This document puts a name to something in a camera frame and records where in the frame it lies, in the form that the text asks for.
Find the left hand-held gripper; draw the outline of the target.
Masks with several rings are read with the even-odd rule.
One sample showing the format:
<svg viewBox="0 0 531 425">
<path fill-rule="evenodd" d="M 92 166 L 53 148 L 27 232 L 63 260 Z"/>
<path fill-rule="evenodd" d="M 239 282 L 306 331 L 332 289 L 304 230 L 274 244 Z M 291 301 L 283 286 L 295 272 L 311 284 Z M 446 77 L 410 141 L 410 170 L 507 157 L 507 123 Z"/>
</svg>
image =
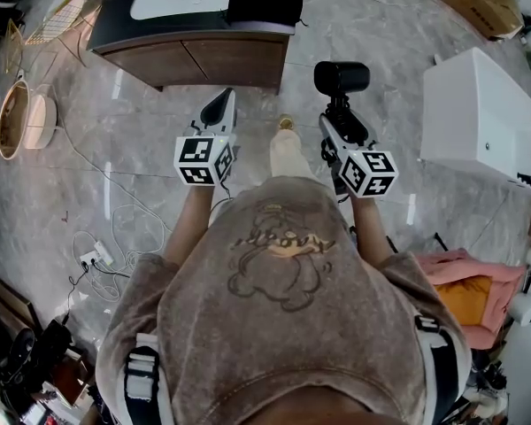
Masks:
<svg viewBox="0 0 531 425">
<path fill-rule="evenodd" d="M 223 89 L 200 112 L 204 125 L 216 130 L 202 129 L 194 120 L 183 136 L 176 138 L 173 166 L 188 186 L 218 186 L 229 174 L 235 162 L 236 135 L 235 91 Z"/>
</svg>

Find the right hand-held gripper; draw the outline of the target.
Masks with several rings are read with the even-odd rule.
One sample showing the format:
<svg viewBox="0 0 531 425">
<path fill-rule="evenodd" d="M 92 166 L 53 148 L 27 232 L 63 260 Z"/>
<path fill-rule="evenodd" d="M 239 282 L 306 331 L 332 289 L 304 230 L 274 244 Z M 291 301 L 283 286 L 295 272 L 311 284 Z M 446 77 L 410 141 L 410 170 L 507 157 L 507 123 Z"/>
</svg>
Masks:
<svg viewBox="0 0 531 425">
<path fill-rule="evenodd" d="M 359 146 L 377 144 L 377 133 L 359 114 L 354 114 L 354 140 Z M 319 128 L 325 140 L 321 157 L 330 168 L 335 194 L 339 199 L 384 197 L 399 176 L 390 151 L 351 150 L 335 126 L 322 113 Z"/>
</svg>

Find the black hair dryer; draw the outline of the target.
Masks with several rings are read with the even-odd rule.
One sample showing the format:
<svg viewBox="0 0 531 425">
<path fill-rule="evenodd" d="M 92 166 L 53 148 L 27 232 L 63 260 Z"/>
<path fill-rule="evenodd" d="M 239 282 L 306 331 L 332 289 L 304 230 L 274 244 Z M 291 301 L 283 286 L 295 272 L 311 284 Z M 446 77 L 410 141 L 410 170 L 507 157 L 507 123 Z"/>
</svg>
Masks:
<svg viewBox="0 0 531 425">
<path fill-rule="evenodd" d="M 330 97 L 324 113 L 347 143 L 357 144 L 353 128 L 353 115 L 356 113 L 350 108 L 348 95 L 366 90 L 370 80 L 370 69 L 359 62 L 321 61 L 314 67 L 316 90 Z"/>
</svg>

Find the person's left forearm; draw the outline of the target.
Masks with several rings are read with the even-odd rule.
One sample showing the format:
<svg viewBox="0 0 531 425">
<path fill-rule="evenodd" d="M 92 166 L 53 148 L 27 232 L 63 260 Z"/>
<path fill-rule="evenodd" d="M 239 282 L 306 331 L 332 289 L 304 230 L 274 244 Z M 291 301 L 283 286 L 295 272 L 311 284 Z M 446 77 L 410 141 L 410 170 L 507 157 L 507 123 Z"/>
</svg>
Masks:
<svg viewBox="0 0 531 425">
<path fill-rule="evenodd" d="M 163 259 L 181 267 L 209 227 L 214 188 L 194 186 L 189 189 L 179 219 L 169 236 Z"/>
</svg>

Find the person's right forearm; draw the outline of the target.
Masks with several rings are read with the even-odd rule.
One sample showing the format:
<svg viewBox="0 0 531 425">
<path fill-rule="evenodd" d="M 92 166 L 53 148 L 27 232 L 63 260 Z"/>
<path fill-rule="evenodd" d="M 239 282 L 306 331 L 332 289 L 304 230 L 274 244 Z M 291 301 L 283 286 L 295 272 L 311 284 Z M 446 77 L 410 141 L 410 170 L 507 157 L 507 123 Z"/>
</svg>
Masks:
<svg viewBox="0 0 531 425">
<path fill-rule="evenodd" d="M 389 245 L 377 204 L 372 198 L 351 199 L 360 257 L 372 267 L 383 264 L 394 252 Z"/>
</svg>

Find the clear plastic bag with gold parts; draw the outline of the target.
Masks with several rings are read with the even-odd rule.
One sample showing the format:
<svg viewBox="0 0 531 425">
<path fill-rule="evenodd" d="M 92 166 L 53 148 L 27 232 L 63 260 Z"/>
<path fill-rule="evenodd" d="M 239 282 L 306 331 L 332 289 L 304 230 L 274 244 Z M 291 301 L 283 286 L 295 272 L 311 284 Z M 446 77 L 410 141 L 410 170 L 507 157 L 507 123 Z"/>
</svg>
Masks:
<svg viewBox="0 0 531 425">
<path fill-rule="evenodd" d="M 302 177 L 317 181 L 302 153 L 299 135 L 290 129 L 280 129 L 270 142 L 272 177 Z"/>
</svg>

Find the dark-topped wooden vanity cabinet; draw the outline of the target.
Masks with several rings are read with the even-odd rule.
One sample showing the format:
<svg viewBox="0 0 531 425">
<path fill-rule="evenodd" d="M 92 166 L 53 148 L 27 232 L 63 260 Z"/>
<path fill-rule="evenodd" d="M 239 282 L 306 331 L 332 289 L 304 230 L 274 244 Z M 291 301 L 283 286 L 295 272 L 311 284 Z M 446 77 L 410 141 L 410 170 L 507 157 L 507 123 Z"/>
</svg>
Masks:
<svg viewBox="0 0 531 425">
<path fill-rule="evenodd" d="M 294 27 L 228 23 L 227 8 L 135 20 L 134 0 L 103 0 L 88 50 L 146 85 L 279 90 Z"/>
</svg>

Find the white rectangular box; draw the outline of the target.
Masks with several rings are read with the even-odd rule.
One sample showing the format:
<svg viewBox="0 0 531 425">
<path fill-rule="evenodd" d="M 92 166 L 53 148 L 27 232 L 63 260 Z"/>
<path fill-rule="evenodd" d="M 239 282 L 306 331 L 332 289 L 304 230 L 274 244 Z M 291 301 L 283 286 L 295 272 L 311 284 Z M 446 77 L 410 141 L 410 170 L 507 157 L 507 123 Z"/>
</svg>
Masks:
<svg viewBox="0 0 531 425">
<path fill-rule="evenodd" d="M 531 97 L 478 48 L 430 67 L 420 156 L 531 194 Z"/>
</svg>

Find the white round container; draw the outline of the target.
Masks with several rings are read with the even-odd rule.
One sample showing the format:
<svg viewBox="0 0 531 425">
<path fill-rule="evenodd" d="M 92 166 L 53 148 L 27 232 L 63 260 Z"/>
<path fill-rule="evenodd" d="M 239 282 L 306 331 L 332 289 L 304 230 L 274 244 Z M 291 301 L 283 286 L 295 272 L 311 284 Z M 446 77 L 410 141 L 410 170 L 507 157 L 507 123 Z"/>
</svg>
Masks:
<svg viewBox="0 0 531 425">
<path fill-rule="evenodd" d="M 41 150 L 51 141 L 57 126 L 55 101 L 44 94 L 34 94 L 27 115 L 24 147 L 27 150 Z"/>
</svg>

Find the white power strip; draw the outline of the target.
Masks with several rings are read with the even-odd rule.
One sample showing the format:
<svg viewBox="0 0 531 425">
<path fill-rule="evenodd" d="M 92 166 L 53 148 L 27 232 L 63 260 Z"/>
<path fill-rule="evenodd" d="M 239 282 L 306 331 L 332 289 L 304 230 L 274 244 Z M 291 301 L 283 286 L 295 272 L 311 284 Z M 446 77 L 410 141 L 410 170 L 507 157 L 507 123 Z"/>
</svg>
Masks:
<svg viewBox="0 0 531 425">
<path fill-rule="evenodd" d="M 92 267 L 100 262 L 103 262 L 106 266 L 110 266 L 113 264 L 114 258 L 102 241 L 96 241 L 93 244 L 92 251 L 80 255 L 80 263 L 87 267 Z"/>
</svg>

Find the brown printed t-shirt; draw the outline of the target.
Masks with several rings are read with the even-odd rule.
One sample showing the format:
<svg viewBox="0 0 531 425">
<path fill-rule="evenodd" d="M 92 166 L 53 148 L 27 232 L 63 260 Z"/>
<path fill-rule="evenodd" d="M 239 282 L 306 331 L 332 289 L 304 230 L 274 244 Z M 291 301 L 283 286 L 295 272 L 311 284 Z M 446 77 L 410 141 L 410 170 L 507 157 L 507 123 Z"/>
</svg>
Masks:
<svg viewBox="0 0 531 425">
<path fill-rule="evenodd" d="M 472 356 L 418 261 L 367 264 L 329 190 L 274 177 L 244 191 L 181 267 L 142 256 L 96 360 L 104 402 L 163 406 L 162 425 L 240 425 L 320 395 L 433 425 L 462 395 Z"/>
</svg>

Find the round gold-framed mirror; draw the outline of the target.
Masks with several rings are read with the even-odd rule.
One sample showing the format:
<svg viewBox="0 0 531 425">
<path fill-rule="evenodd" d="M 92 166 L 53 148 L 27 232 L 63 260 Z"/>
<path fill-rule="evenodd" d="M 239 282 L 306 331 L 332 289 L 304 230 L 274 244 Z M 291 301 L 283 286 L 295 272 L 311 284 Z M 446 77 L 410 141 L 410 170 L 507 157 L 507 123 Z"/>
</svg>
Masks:
<svg viewBox="0 0 531 425">
<path fill-rule="evenodd" d="M 12 160 L 19 152 L 26 132 L 29 104 L 29 87 L 20 79 L 9 89 L 0 110 L 0 155 L 4 160 Z"/>
</svg>

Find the pink pet bed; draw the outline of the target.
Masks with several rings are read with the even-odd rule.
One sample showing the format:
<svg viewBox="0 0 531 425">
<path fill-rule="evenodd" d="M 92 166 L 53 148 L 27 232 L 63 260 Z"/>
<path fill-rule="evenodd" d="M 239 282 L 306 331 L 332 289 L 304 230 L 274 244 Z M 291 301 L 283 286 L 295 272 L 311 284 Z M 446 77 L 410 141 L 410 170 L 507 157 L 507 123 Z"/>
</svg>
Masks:
<svg viewBox="0 0 531 425">
<path fill-rule="evenodd" d="M 526 269 L 483 262 L 473 258 L 464 249 L 419 255 L 417 260 L 433 286 L 475 276 L 487 276 L 492 280 L 481 323 L 475 326 L 459 324 L 470 348 L 491 349 Z"/>
</svg>

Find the white appliance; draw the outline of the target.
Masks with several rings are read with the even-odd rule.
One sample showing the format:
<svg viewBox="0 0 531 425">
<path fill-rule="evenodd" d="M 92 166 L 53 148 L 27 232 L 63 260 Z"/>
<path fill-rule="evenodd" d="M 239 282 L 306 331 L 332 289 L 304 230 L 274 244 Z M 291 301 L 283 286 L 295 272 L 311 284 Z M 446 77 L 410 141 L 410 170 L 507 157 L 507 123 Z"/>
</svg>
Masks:
<svg viewBox="0 0 531 425">
<path fill-rule="evenodd" d="M 521 327 L 529 326 L 531 324 L 531 294 L 517 293 L 510 303 L 509 314 Z"/>
</svg>

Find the brown wooden board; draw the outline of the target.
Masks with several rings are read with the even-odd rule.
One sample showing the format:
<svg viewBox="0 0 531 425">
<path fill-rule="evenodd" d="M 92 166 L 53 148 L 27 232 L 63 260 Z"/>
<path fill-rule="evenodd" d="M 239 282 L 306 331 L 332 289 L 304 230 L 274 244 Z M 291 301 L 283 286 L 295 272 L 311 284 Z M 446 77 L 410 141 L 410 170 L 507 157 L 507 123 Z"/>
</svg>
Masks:
<svg viewBox="0 0 531 425">
<path fill-rule="evenodd" d="M 1 279 L 0 303 L 28 327 L 42 332 L 42 325 L 33 304 Z"/>
</svg>

